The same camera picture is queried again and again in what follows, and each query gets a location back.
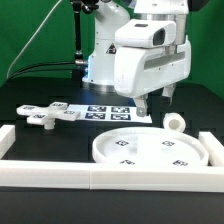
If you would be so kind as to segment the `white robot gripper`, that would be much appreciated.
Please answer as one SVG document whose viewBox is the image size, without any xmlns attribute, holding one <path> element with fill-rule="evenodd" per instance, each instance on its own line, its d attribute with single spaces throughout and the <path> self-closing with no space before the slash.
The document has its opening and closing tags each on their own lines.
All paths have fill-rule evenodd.
<svg viewBox="0 0 224 224">
<path fill-rule="evenodd" d="M 171 105 L 176 83 L 189 76 L 191 44 L 178 45 L 173 54 L 166 47 L 140 49 L 120 47 L 115 55 L 114 88 L 125 97 L 135 98 L 136 114 L 147 115 L 145 94 L 162 87 L 162 103 Z"/>
</svg>

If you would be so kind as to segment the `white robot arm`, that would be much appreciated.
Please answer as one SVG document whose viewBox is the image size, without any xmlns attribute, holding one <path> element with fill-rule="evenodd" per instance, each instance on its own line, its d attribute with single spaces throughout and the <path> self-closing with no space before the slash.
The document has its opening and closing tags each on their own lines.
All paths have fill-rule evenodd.
<svg viewBox="0 0 224 224">
<path fill-rule="evenodd" d="M 95 47 L 83 82 L 131 98 L 136 114 L 148 114 L 147 96 L 162 89 L 171 100 L 191 69 L 187 16 L 210 0 L 99 0 Z"/>
</svg>

